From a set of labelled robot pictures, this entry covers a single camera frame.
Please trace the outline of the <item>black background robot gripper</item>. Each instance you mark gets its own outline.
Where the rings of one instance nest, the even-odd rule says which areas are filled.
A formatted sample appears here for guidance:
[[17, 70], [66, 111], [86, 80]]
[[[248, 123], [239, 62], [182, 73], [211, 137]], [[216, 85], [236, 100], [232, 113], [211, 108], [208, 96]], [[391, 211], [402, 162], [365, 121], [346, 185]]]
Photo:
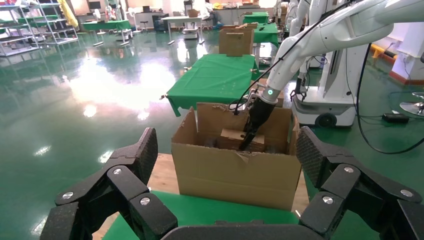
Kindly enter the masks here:
[[295, 98], [303, 102], [307, 96], [307, 88], [305, 86], [296, 87], [290, 93], [290, 101], [292, 102]]

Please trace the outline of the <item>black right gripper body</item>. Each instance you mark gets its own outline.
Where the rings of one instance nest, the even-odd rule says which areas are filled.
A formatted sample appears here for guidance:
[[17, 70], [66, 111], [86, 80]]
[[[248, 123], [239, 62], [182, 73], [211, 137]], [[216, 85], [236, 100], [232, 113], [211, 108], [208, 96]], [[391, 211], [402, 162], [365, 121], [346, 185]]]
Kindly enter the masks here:
[[261, 97], [256, 97], [248, 112], [245, 132], [256, 133], [258, 129], [269, 119], [276, 104], [276, 99], [269, 102], [263, 100]]

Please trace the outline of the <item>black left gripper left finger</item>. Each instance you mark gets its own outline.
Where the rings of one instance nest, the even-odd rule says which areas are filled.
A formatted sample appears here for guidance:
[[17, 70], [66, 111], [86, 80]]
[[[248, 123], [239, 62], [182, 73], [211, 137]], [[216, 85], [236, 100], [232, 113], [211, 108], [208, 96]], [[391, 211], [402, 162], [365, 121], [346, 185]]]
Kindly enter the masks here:
[[138, 142], [116, 149], [100, 170], [56, 196], [40, 238], [90, 240], [120, 213], [140, 240], [162, 239], [178, 220], [148, 188], [157, 157], [157, 133], [148, 127]]

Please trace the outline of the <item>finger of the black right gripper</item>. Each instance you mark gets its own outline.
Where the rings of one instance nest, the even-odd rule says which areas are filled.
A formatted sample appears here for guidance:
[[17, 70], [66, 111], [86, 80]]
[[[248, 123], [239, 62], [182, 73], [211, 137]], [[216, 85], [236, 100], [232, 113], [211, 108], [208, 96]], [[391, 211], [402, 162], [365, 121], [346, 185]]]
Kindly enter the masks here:
[[248, 146], [251, 144], [253, 139], [256, 137], [256, 133], [257, 133], [256, 129], [250, 129], [245, 133], [245, 137], [239, 146], [240, 151], [245, 151], [248, 148]]

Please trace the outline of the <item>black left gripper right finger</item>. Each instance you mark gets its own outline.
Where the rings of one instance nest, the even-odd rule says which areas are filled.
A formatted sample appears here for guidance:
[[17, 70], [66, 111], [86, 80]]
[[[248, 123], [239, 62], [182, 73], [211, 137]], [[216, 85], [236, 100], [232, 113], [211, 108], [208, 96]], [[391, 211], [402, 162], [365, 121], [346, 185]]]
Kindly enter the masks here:
[[299, 130], [296, 156], [318, 189], [300, 217], [302, 226], [328, 240], [351, 211], [382, 240], [423, 239], [423, 199], [415, 190], [366, 168], [346, 148], [319, 140], [308, 127]]

